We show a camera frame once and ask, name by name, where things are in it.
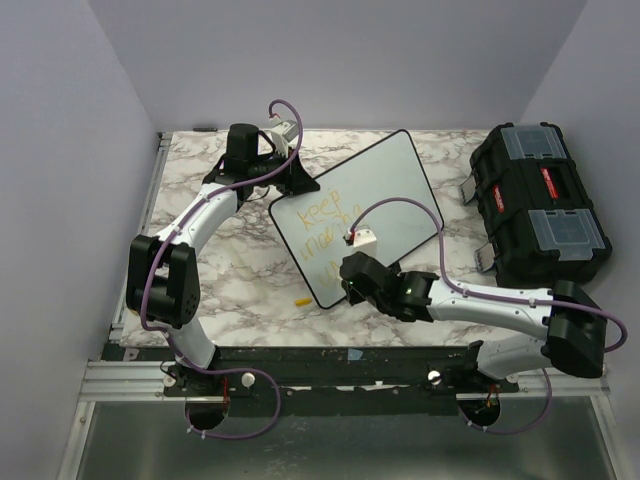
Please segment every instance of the white enclosure wall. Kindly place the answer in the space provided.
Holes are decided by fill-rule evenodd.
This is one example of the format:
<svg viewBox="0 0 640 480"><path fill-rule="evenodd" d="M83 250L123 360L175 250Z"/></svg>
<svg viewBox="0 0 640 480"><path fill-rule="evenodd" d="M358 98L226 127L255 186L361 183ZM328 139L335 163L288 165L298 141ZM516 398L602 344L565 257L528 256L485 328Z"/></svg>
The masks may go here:
<svg viewBox="0 0 640 480"><path fill-rule="evenodd" d="M0 8L0 478L55 478L158 145L86 0Z"/></svg>
<svg viewBox="0 0 640 480"><path fill-rule="evenodd" d="M640 472L640 2L590 0L523 120L560 125L614 254L589 285L629 326L608 358L613 406ZM612 335L617 335L611 328Z"/></svg>
<svg viewBox="0 0 640 480"><path fill-rule="evenodd" d="M491 128L520 118L584 0L90 0L156 128Z"/></svg>

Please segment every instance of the marble countertop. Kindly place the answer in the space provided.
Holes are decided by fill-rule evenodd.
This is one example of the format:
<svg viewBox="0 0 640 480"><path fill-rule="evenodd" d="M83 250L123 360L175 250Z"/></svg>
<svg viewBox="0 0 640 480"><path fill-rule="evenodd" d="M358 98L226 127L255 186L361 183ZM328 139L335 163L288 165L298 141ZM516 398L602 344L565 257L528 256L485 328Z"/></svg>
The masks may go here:
<svg viewBox="0 0 640 480"><path fill-rule="evenodd" d="M202 178L224 153L226 131L177 132L153 210L151 234L179 215L200 189ZM391 132L309 130L301 159L313 175L349 158ZM473 252L486 242L476 207L463 206L458 185L468 176L469 156L486 131L410 132L445 220L447 272L471 283L495 285L475 271ZM257 189L254 197L265 191ZM368 304L341 302L330 310L296 307L311 294L271 222L268 205L275 189L246 203L211 238L198 258L202 299L198 316L207 336L221 346L401 346L467 345L513 335L507 330L465 322L402 323ZM438 273L438 245L432 239L400 262L403 269ZM163 346L126 311L121 345Z"/></svg>

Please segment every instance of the yellow marker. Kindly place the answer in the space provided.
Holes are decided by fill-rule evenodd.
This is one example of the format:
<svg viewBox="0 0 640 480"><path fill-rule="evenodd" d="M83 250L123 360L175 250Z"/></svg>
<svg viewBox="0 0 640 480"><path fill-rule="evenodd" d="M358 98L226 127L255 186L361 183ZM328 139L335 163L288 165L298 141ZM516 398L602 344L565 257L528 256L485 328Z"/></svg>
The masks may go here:
<svg viewBox="0 0 640 480"><path fill-rule="evenodd" d="M311 302L312 300L309 297L307 297L307 298L300 298L293 303L296 304L296 307L304 307L305 305L309 305Z"/></svg>

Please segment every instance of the black toolbox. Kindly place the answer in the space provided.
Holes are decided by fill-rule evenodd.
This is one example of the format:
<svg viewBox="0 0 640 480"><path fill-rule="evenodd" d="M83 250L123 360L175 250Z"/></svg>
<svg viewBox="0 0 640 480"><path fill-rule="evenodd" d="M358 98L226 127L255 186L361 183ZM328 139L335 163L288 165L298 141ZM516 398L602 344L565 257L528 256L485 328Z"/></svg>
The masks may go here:
<svg viewBox="0 0 640 480"><path fill-rule="evenodd" d="M478 268L495 266L503 287L585 283L611 255L556 125L494 128L471 155L463 199L478 199L489 243L476 252Z"/></svg>

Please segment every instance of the screw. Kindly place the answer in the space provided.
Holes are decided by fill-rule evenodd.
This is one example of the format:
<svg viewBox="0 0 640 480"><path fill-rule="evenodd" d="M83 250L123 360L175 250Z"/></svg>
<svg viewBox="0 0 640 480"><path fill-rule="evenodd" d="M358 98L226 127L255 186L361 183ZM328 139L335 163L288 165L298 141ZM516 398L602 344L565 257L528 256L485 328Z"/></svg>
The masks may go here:
<svg viewBox="0 0 640 480"><path fill-rule="evenodd" d="M429 383L435 387L436 385L440 385L442 382L442 375L437 370L431 370L427 374L427 380L429 380Z"/></svg>
<svg viewBox="0 0 640 480"><path fill-rule="evenodd" d="M176 379L173 377L170 377L169 375L165 375L164 378L162 379L162 384L167 388L171 388L176 384Z"/></svg>
<svg viewBox="0 0 640 480"><path fill-rule="evenodd" d="M242 375L242 385L243 386L245 386L246 388L249 388L254 383L256 383L256 377L253 375L253 373L246 372L244 375Z"/></svg>

